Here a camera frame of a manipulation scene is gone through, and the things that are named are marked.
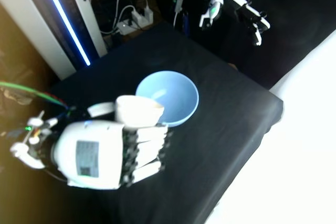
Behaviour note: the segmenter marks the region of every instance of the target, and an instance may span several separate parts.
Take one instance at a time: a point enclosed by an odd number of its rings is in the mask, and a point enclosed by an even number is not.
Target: black table
[[[102,222],[204,223],[280,119],[281,100],[166,23],[60,82],[52,92],[68,104],[88,107],[134,94],[143,78],[161,70],[191,78],[199,90],[199,107],[174,128],[164,172],[115,191],[67,188],[76,191],[78,204],[90,201],[94,209],[83,212],[95,211]]]

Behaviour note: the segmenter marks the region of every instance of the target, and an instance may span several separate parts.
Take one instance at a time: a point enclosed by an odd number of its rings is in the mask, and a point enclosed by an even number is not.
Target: white robot shell
[[[123,127],[120,123],[94,120],[65,128],[53,149],[53,157],[69,186],[119,188]]]

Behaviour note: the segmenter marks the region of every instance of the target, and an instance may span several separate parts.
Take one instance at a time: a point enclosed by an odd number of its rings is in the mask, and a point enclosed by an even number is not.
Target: blue led light strip
[[[71,24],[70,24],[70,22],[68,20],[68,17],[65,14],[65,12],[64,12],[64,10],[63,10],[60,2],[59,2],[59,0],[52,0],[52,1],[54,1],[54,4],[55,4],[55,6],[56,6],[56,8],[57,8],[57,10],[59,12],[59,14],[61,15],[61,18],[63,19],[64,24],[66,25],[67,29],[69,30],[69,33],[72,36],[72,39],[75,42],[75,44],[76,44],[76,46],[77,46],[80,54],[82,55],[82,57],[83,57],[86,65],[89,66],[91,63],[90,63],[90,61],[89,61],[86,53],[84,52],[84,49],[82,48],[82,45],[80,44],[80,42],[79,42],[79,40],[77,38],[77,35],[75,34],[75,31],[72,28],[72,26],[71,26]]]

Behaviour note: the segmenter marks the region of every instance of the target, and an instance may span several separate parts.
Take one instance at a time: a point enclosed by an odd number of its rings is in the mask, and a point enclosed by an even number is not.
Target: white cup
[[[156,101],[136,95],[118,97],[115,107],[115,120],[128,128],[154,127],[164,110]]]

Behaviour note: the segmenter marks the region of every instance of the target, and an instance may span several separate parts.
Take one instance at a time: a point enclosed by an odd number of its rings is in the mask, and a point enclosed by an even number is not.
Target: gray label
[[[77,174],[98,178],[98,154],[98,142],[78,140],[76,145]]]

